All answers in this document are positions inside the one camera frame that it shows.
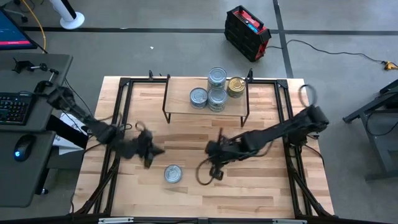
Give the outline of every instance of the wooden table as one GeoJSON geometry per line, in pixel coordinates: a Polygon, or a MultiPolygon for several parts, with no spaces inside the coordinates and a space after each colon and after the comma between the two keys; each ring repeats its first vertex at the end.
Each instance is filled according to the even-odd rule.
{"type": "MultiPolygon", "coordinates": [[[[105,118],[113,113],[119,79],[104,78],[96,118],[105,118]]],[[[298,88],[304,80],[287,81],[293,111],[298,113],[303,109],[298,88]]],[[[222,181],[215,180],[208,186],[202,186],[195,180],[195,168],[206,158],[204,148],[209,140],[216,139],[221,127],[227,136],[232,137],[279,122],[272,85],[249,85],[250,116],[243,128],[240,128],[238,119],[230,116],[173,114],[170,124],[167,124],[162,112],[164,90],[162,83],[134,84],[128,123],[134,125],[136,121],[143,121],[153,131],[155,144],[164,148],[166,153],[157,156],[150,169],[144,169],[137,158],[122,159],[112,216],[294,217],[281,139],[275,140],[267,156],[225,166],[222,181]],[[164,169],[170,164],[177,164],[183,170],[182,180],[177,184],[168,184],[164,179],[164,169]]],[[[137,136],[137,131],[126,132],[126,138],[133,136],[137,136]]],[[[88,147],[94,144],[96,141],[91,140],[88,147]]],[[[308,139],[308,145],[319,150],[316,140],[308,139]]],[[[99,146],[85,154],[73,199],[76,209],[84,204],[98,185],[104,152],[104,147],[99,146]]],[[[333,213],[322,160],[305,147],[302,159],[308,188],[325,210],[333,213]]],[[[210,178],[209,168],[209,164],[203,166],[200,172],[202,181],[210,178]]],[[[304,212],[301,191],[298,190],[298,194],[300,208],[304,212]]]]}

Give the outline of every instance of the red and black case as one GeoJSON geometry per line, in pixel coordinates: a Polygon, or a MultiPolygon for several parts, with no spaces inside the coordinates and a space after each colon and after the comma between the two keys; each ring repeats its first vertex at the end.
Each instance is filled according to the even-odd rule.
{"type": "Polygon", "coordinates": [[[228,11],[225,21],[225,37],[251,62],[264,56],[269,29],[243,6],[228,11]]]}

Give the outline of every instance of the gold can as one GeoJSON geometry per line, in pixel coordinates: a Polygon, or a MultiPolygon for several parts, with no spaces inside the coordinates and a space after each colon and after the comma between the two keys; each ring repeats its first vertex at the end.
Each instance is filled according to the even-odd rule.
{"type": "Polygon", "coordinates": [[[228,82],[226,92],[232,98],[239,98],[243,95],[246,82],[241,77],[233,77],[228,82]]]}

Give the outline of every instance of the can lid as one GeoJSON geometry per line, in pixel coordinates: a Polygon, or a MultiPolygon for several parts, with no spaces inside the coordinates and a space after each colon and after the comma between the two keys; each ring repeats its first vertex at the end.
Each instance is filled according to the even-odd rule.
{"type": "Polygon", "coordinates": [[[233,91],[242,91],[246,86],[246,82],[241,77],[233,77],[228,82],[229,89],[233,91]]]}
{"type": "Polygon", "coordinates": [[[209,99],[214,103],[224,103],[227,99],[226,91],[223,88],[213,88],[209,92],[209,99]]]}
{"type": "Polygon", "coordinates": [[[222,83],[226,80],[226,71],[220,67],[212,68],[209,72],[209,80],[213,83],[222,83]]]}
{"type": "Polygon", "coordinates": [[[190,98],[194,103],[204,103],[207,100],[207,91],[204,88],[194,88],[190,98]]]}
{"type": "Polygon", "coordinates": [[[169,183],[177,183],[181,180],[182,170],[177,165],[169,165],[168,167],[166,167],[166,170],[164,170],[164,177],[169,183]]]}

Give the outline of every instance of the can on table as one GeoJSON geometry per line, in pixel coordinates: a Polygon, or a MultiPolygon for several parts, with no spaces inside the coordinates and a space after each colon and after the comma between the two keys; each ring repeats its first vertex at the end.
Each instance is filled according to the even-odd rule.
{"type": "Polygon", "coordinates": [[[194,88],[189,95],[193,108],[203,109],[206,107],[208,94],[204,88],[194,88]]]}
{"type": "Polygon", "coordinates": [[[228,82],[226,92],[232,98],[239,98],[243,95],[246,82],[241,77],[233,77],[228,82]]]}
{"type": "Polygon", "coordinates": [[[208,104],[213,112],[221,112],[225,108],[227,93],[223,88],[213,88],[209,91],[208,104]]]}
{"type": "Polygon", "coordinates": [[[212,88],[224,88],[226,81],[226,71],[220,67],[212,68],[209,72],[207,90],[212,88]]]}
{"type": "Polygon", "coordinates": [[[182,170],[178,165],[169,165],[164,170],[164,178],[167,182],[175,184],[182,178],[182,170]]]}

